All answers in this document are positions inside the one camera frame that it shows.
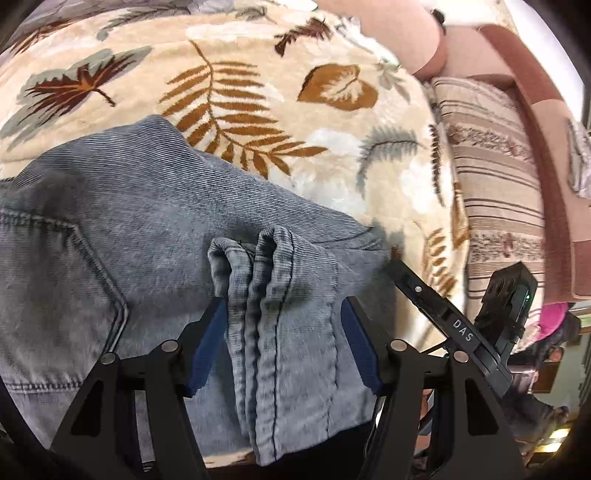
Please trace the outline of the blue denim pants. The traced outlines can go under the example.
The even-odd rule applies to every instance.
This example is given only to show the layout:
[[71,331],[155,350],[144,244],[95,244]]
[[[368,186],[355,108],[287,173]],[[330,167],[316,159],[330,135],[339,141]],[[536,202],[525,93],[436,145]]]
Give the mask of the blue denim pants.
[[213,297],[228,333],[187,405],[205,456],[270,464],[370,421],[341,305],[394,320],[376,227],[188,145],[150,116],[58,146],[1,184],[1,376],[49,444],[100,356],[142,355]]

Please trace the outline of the striped floral beige pillow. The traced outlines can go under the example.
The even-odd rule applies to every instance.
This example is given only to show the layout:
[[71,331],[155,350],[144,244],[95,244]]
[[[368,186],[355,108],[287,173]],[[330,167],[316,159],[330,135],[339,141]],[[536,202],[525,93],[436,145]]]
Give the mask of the striped floral beige pillow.
[[514,350],[540,334],[545,280],[545,219],[538,170],[516,101],[473,79],[436,77],[431,82],[452,155],[455,194],[467,216],[456,231],[468,242],[466,313],[475,319],[493,273],[517,262],[539,283]]

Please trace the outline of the grey cloth on backrest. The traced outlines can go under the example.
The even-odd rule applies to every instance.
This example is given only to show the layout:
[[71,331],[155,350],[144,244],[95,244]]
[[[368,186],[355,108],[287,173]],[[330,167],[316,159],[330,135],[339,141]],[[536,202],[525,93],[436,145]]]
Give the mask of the grey cloth on backrest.
[[578,122],[568,121],[568,183],[580,198],[591,199],[591,144],[589,133]]

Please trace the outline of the pink bolster cushion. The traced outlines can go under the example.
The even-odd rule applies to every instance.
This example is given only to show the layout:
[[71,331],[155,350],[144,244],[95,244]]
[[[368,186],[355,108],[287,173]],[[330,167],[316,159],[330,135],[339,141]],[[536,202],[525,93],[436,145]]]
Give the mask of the pink bolster cushion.
[[325,0],[317,4],[332,14],[359,19],[363,35],[392,51],[419,80],[430,80],[446,65],[444,28],[419,1]]

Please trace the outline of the small black object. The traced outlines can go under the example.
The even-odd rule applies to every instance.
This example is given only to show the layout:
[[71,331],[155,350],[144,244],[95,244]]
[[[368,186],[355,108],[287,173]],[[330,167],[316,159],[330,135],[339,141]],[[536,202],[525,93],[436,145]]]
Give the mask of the small black object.
[[439,25],[441,26],[443,34],[446,35],[447,30],[446,30],[446,25],[445,25],[445,20],[446,20],[445,14],[438,9],[432,9],[431,14],[437,20]]

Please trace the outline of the leaf pattern fleece blanket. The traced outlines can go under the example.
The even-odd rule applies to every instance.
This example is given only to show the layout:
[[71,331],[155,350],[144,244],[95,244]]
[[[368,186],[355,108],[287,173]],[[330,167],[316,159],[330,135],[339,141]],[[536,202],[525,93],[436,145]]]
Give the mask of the leaf pattern fleece blanket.
[[79,137],[158,115],[226,170],[380,233],[462,305],[467,217],[427,90],[354,18],[304,1],[68,2],[1,55],[1,180]]

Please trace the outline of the grey quilted pillow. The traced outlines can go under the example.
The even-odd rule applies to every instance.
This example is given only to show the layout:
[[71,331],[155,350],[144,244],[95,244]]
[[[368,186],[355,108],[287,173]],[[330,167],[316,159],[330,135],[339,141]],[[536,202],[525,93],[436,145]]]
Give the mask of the grey quilted pillow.
[[235,0],[190,0],[186,4],[190,14],[216,14],[235,11]]

